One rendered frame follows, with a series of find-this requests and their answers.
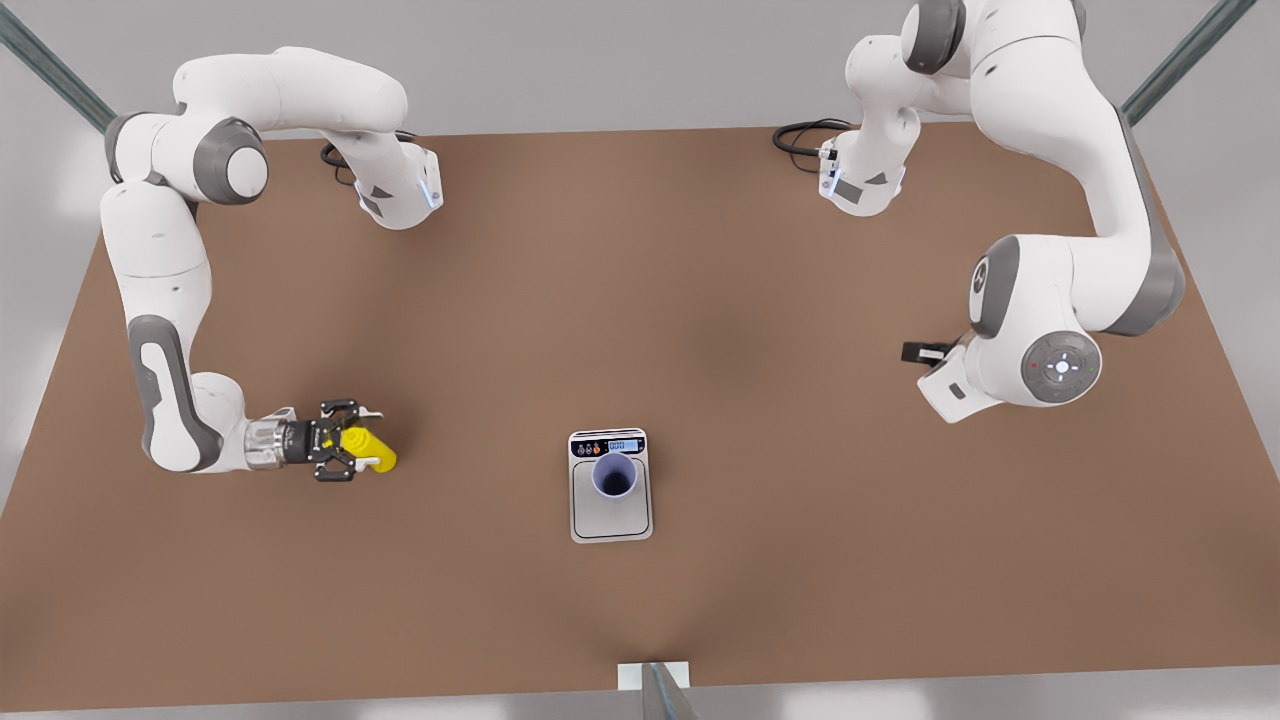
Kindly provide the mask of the white frame post foot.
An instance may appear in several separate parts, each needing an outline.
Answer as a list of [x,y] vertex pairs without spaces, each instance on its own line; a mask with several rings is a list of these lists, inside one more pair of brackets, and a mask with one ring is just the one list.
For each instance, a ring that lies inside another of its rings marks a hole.
[[[617,689],[640,691],[643,688],[643,669],[648,665],[650,662],[620,664],[617,666]],[[687,689],[691,687],[687,661],[658,662],[658,665],[666,667],[678,688]]]

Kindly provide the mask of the silver frame post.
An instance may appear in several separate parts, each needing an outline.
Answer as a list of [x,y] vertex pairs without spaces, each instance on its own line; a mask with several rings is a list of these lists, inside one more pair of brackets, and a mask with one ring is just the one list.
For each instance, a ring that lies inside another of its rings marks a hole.
[[640,665],[643,720],[699,720],[671,664]]
[[1126,123],[1137,127],[1257,1],[1217,0],[1121,105]]
[[106,132],[116,113],[3,1],[0,44],[100,135]]

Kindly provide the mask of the lavender blue cup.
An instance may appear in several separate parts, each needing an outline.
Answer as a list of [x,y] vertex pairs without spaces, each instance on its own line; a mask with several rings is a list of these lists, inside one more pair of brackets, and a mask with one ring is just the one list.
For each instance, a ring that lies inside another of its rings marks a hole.
[[600,497],[621,501],[635,491],[639,470],[631,455],[609,451],[594,462],[590,479]]

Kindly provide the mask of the grey digital kitchen scale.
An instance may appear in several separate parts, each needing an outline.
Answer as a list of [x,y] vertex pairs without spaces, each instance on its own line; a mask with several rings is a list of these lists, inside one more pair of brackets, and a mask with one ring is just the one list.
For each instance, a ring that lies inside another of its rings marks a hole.
[[[600,497],[591,484],[594,462],[609,451],[631,455],[639,470],[635,491],[621,501]],[[567,441],[570,533],[580,544],[641,541],[653,532],[648,437],[640,428],[580,430]]]

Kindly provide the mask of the yellow sauce bottle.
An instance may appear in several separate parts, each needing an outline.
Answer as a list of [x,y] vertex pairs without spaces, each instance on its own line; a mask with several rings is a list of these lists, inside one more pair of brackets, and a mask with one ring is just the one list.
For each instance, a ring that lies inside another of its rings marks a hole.
[[348,427],[343,429],[340,447],[351,457],[381,457],[383,471],[378,473],[387,473],[396,468],[396,452],[369,428]]

